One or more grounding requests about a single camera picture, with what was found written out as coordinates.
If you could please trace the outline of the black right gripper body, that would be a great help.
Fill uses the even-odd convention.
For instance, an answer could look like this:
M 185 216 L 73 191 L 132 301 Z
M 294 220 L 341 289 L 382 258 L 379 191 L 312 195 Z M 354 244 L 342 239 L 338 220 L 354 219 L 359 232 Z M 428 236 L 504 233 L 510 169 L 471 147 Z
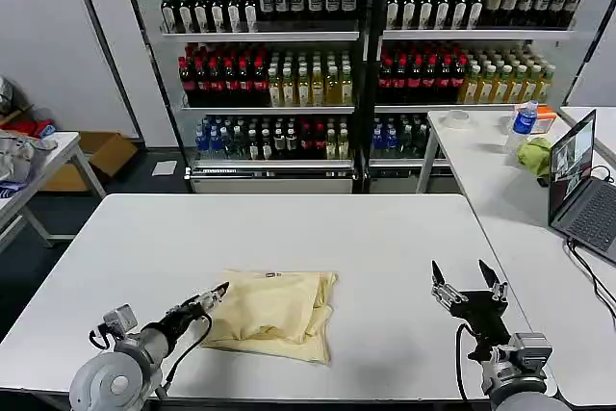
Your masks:
M 466 291 L 452 303 L 449 312 L 468 323 L 474 333 L 476 349 L 491 349 L 510 339 L 502 320 L 507 307 L 508 301 L 491 291 Z

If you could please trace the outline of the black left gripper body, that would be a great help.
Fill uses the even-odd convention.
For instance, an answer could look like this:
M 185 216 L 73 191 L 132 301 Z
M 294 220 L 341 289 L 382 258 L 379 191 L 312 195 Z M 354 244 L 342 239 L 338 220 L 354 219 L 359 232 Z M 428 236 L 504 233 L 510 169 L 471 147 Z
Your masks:
M 185 302 L 165 314 L 163 326 L 167 333 L 185 333 L 193 321 L 204 318 L 205 314 L 200 302 Z

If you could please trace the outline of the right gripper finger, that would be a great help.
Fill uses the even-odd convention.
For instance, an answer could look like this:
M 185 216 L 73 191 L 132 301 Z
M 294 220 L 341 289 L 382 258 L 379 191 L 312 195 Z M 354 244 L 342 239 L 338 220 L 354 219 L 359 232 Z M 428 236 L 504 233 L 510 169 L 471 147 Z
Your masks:
M 462 295 L 446 282 L 438 264 L 435 261 L 431 262 L 432 266 L 432 295 L 444 308 L 451 308 L 454 305 L 459 305 L 468 301 L 465 295 Z
M 507 283 L 501 282 L 496 272 L 483 260 L 479 259 L 478 264 L 486 285 L 492 292 L 492 299 L 505 303 L 507 301 Z

